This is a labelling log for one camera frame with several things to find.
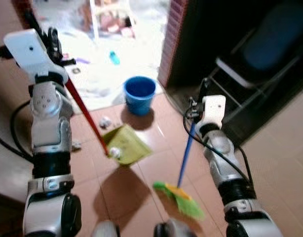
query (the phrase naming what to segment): blue broom handle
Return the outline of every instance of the blue broom handle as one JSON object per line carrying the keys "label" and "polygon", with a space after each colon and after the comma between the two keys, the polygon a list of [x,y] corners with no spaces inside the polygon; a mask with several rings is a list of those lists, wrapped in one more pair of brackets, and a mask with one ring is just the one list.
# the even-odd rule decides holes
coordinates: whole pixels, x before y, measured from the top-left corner
{"label": "blue broom handle", "polygon": [[[194,136],[194,123],[192,123],[191,125],[191,128],[190,128],[190,134]],[[190,148],[191,148],[191,145],[192,145],[192,141],[193,141],[193,138],[189,136],[188,138],[188,142],[187,142],[187,147],[186,147],[186,150],[185,150],[185,154],[183,156],[183,161],[182,161],[182,165],[181,165],[181,169],[180,169],[180,174],[179,174],[179,180],[178,180],[178,188],[180,187],[181,183],[182,183],[182,178],[183,178],[183,175],[185,173],[185,168],[186,168],[186,165],[187,165],[187,161],[188,161],[188,157],[189,157],[189,151],[190,151]]]}

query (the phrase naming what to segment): red dustpan handle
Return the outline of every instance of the red dustpan handle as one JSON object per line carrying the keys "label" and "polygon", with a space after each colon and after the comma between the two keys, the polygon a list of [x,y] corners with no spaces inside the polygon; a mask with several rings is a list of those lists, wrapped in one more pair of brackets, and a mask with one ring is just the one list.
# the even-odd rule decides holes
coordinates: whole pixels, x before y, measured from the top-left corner
{"label": "red dustpan handle", "polygon": [[79,108],[81,109],[81,111],[83,112],[83,115],[86,117],[88,123],[90,124],[90,126],[92,127],[92,130],[94,131],[94,133],[97,135],[97,138],[99,139],[104,152],[106,155],[109,154],[108,152],[108,148],[106,143],[104,142],[102,136],[99,133],[99,130],[96,126],[96,124],[94,123],[90,113],[88,112],[86,106],[84,105],[81,97],[79,96],[74,84],[72,83],[71,79],[68,79],[68,82],[66,83],[66,88],[68,89],[68,91],[70,92],[70,94],[73,96],[74,100],[76,101],[76,103],[78,104]]}

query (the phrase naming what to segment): black chair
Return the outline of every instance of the black chair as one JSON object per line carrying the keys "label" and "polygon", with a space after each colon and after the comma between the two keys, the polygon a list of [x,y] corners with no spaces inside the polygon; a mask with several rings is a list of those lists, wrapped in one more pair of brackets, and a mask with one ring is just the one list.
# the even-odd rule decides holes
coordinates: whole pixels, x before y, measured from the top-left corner
{"label": "black chair", "polygon": [[275,82],[303,56],[303,4],[281,3],[241,47],[216,64],[244,88]]}

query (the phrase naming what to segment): green broom bristles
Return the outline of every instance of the green broom bristles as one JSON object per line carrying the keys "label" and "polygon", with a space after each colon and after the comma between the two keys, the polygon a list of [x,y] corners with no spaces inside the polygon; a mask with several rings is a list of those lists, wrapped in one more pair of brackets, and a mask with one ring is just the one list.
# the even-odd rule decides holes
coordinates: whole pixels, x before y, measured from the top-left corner
{"label": "green broom bristles", "polygon": [[204,218],[204,213],[189,195],[187,195],[182,189],[177,189],[176,187],[170,186],[163,182],[155,182],[153,188],[156,190],[163,191],[168,197],[174,198],[178,210],[194,219],[201,220]]}

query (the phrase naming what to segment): broom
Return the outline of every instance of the broom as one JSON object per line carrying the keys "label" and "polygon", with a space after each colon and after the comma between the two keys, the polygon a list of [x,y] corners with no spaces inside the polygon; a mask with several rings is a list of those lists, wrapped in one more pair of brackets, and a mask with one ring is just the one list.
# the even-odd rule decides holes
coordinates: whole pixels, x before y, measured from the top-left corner
{"label": "broom", "polygon": [[[190,133],[192,135],[194,134],[194,123],[191,125]],[[186,164],[188,161],[191,144],[192,144],[192,137],[189,136],[188,142],[187,142],[187,147],[186,147],[185,154],[183,157],[183,162],[182,162],[182,166],[181,166],[181,170],[180,170],[180,174],[179,174],[179,180],[178,180],[177,187],[174,187],[170,184],[166,184],[163,182],[154,182],[153,188],[155,190],[164,192],[168,197],[174,198],[177,203],[178,210],[181,213],[183,213],[189,217],[192,217],[194,219],[200,220],[200,219],[204,218],[203,211],[201,210],[199,205],[196,203],[196,201],[193,200],[191,196],[189,196],[185,191],[183,191],[180,188],[180,185],[182,182],[182,177],[184,175],[185,167],[186,167]]]}

